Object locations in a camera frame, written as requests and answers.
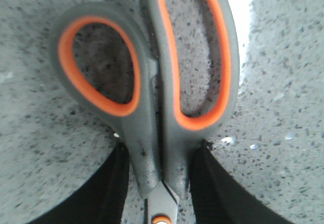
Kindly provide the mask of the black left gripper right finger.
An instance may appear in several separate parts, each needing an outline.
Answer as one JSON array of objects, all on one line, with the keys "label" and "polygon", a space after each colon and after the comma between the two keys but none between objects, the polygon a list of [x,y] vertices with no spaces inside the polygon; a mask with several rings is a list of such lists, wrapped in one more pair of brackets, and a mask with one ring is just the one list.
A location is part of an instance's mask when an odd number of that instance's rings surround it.
[{"label": "black left gripper right finger", "polygon": [[190,192],[197,223],[291,223],[243,188],[203,140],[190,166]]}]

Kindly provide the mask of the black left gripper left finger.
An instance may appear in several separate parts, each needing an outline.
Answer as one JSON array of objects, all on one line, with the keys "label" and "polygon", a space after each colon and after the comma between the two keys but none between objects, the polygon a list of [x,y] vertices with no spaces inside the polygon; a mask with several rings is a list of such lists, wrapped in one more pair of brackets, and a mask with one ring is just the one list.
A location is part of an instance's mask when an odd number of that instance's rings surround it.
[{"label": "black left gripper left finger", "polygon": [[103,165],[70,197],[30,223],[121,223],[130,159],[118,143]]}]

